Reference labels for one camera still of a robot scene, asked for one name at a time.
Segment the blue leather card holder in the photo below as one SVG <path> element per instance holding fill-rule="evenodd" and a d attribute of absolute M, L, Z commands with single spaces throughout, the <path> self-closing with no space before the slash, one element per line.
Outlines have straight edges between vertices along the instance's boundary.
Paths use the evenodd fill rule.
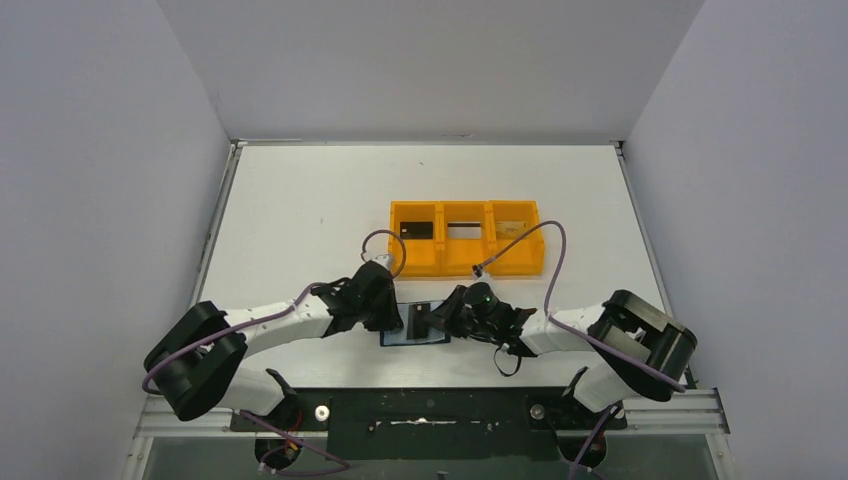
<path fill-rule="evenodd" d="M 451 337 L 424 321 L 424 317 L 441 304 L 441 301 L 400 303 L 398 313 L 402 325 L 399 329 L 382 331 L 379 344 L 383 348 L 447 344 Z"/>

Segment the black VIP credit card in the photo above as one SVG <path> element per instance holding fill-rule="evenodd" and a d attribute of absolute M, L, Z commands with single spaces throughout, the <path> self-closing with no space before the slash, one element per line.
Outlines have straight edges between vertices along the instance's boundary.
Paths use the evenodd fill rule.
<path fill-rule="evenodd" d="M 403 221 L 399 223 L 399 236 L 403 240 L 433 240 L 435 227 L 432 221 Z"/>

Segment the orange three-compartment tray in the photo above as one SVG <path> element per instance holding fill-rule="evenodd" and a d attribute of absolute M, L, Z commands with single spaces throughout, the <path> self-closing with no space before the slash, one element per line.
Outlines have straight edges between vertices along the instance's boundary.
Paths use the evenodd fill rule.
<path fill-rule="evenodd" d="M 433 240 L 389 238 L 393 268 L 402 277 L 465 277 L 473 265 L 490 258 L 498 276 L 538 276 L 543 272 L 546 248 L 541 231 L 515 246 L 511 242 L 518 238 L 498 240 L 495 233 L 497 221 L 525 222 L 526 231 L 539 224 L 534 201 L 393 201 L 389 226 L 398 236 L 403 221 L 432 221 L 435 234 Z"/>

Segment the gold credit card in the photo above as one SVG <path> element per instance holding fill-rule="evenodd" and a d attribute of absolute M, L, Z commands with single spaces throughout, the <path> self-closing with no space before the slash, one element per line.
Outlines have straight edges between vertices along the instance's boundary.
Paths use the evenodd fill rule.
<path fill-rule="evenodd" d="M 495 223 L 495 233 L 498 240 L 514 240 L 527 229 L 527 224 L 522 221 L 497 221 Z"/>

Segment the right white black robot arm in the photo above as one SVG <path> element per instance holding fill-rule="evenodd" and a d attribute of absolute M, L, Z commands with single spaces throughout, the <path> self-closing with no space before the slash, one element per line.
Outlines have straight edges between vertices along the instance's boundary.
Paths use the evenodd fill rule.
<path fill-rule="evenodd" d="M 493 344 L 518 359 L 593 351 L 600 363 L 573 377 L 562 411 L 585 427 L 624 399 L 667 402 L 684 391 L 680 380 L 698 340 L 675 319 L 628 290 L 590 307 L 545 312 L 499 299 L 491 285 L 458 286 L 422 322 L 451 337 Z"/>

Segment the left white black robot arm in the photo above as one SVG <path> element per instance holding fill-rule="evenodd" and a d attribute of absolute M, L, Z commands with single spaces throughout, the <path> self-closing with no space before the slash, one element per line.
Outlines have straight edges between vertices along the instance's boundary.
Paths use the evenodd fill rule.
<path fill-rule="evenodd" d="M 193 305 L 148 353 L 142 389 L 165 398 L 179 420 L 214 408 L 246 410 L 281 427 L 295 416 L 293 390 L 277 371 L 251 369 L 246 358 L 300 340 L 324 339 L 356 325 L 401 327 L 389 254 L 364 262 L 352 277 L 307 285 L 293 300 L 225 310 Z"/>

